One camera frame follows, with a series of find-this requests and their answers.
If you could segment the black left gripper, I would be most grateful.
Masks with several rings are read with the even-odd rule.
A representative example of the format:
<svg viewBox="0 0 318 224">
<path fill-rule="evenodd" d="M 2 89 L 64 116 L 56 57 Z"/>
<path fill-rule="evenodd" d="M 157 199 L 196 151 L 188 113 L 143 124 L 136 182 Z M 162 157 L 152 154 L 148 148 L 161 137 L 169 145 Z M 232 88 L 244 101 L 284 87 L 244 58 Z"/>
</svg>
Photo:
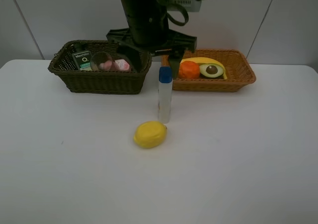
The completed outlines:
<svg viewBox="0 0 318 224">
<path fill-rule="evenodd" d="M 185 51 L 195 52 L 197 38 L 169 29 L 163 42 L 150 42 L 146 45 L 138 45 L 132 37 L 129 28 L 113 29 L 106 35 L 107 40 L 119 44 L 117 55 L 124 59 L 133 71 L 141 73 L 145 70 L 149 54 L 153 57 L 168 55 L 168 63 L 172 71 L 172 78 L 179 74 L 179 66 Z"/>
</svg>

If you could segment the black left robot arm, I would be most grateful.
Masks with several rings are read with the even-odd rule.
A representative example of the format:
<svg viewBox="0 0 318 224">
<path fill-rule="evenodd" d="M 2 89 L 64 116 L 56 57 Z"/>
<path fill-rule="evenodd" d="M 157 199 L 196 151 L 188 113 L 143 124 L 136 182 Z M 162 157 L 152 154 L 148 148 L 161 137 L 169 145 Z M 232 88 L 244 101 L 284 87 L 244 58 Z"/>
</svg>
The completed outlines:
<svg viewBox="0 0 318 224">
<path fill-rule="evenodd" d="M 196 49 L 196 37 L 171 30 L 168 23 L 184 26 L 189 20 L 186 9 L 169 0 L 121 0 L 128 28 L 110 30 L 106 38 L 118 43 L 117 54 L 136 72 L 143 70 L 141 55 L 168 56 L 172 77 L 177 78 L 186 50 Z"/>
</svg>

